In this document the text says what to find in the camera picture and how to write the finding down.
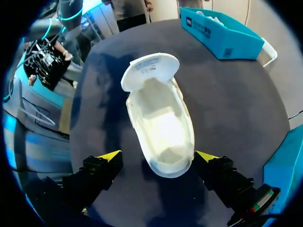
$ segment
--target blue cardboard box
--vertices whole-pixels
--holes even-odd
[[[255,60],[262,50],[264,41],[259,35],[223,13],[180,8],[180,14],[182,27],[202,42],[217,59]],[[217,17],[224,26],[208,17]]]

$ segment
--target round table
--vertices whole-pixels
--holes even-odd
[[[120,81],[130,61],[157,52],[180,61],[175,78],[191,115],[196,150],[229,157],[256,187],[263,165],[289,131],[278,91],[257,61],[217,60],[179,20],[114,35],[90,51],[71,113],[74,172],[90,155],[123,153],[122,171],[89,214],[115,227],[226,226],[233,211],[206,190],[192,167],[178,178],[161,178],[142,154]]]

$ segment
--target cable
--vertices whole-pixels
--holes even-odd
[[[303,110],[301,110],[299,113],[295,114],[294,116],[292,116],[292,117],[290,117],[290,118],[288,118],[288,119],[290,120],[290,119],[292,119],[292,118],[298,116],[300,113],[303,113]]]
[[[50,118],[48,118],[48,117],[45,116],[43,113],[41,113],[41,112],[38,110],[38,108],[35,109],[35,108],[34,108],[34,107],[36,107],[35,105],[32,105],[31,102],[29,102],[29,103],[31,104],[30,106],[31,106],[34,110],[36,110],[37,113],[39,113],[42,117],[44,117],[47,121],[45,121],[45,120],[43,120],[43,119],[41,119],[41,118],[39,118],[39,117],[33,115],[32,113],[26,111],[25,109],[23,109],[23,108],[21,108],[21,107],[19,107],[19,110],[21,110],[22,112],[24,112],[27,116],[32,117],[32,118],[34,118],[34,119],[36,119],[36,120],[38,120],[38,121],[40,121],[40,122],[43,122],[44,124],[47,124],[47,125],[50,125],[50,126],[56,125],[55,122],[53,122]]]

